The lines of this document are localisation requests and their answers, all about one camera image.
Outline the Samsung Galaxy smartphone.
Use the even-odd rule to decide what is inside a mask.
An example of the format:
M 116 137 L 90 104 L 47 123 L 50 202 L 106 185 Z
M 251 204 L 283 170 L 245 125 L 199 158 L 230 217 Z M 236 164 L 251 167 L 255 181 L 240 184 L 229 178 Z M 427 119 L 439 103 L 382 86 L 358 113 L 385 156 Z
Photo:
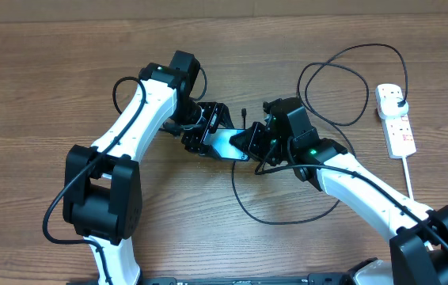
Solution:
M 230 143 L 232 136 L 243 131 L 244 129 L 218 128 L 215 133 L 208 134 L 203 140 L 203 145 L 209 147 L 206 155 L 218 160 L 248 161 L 249 156 Z

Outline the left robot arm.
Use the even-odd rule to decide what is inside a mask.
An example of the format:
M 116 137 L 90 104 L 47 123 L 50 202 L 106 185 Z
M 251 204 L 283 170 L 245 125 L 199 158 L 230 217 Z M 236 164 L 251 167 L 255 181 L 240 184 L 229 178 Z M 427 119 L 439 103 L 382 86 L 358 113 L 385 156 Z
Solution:
M 154 136 L 181 136 L 185 149 L 219 160 L 245 160 L 230 144 L 238 134 L 228 108 L 190 93 L 203 69 L 193 54 L 176 51 L 168 66 L 150 63 L 132 78 L 137 89 L 117 121 L 91 146 L 66 156 L 59 200 L 63 218 L 93 251 L 98 284 L 138 284 L 132 235 L 142 211 L 140 162 Z

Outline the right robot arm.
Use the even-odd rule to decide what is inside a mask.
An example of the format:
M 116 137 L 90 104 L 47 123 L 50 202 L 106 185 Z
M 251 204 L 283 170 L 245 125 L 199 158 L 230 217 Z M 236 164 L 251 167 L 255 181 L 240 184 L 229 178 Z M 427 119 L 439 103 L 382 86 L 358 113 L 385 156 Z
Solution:
M 256 174 L 293 170 L 300 181 L 348 205 L 389 244 L 389 262 L 367 260 L 341 274 L 340 283 L 448 284 L 448 206 L 435 211 L 409 199 L 344 146 L 320 138 L 300 99 L 266 102 L 263 109 L 264 122 L 230 138 L 259 162 Z

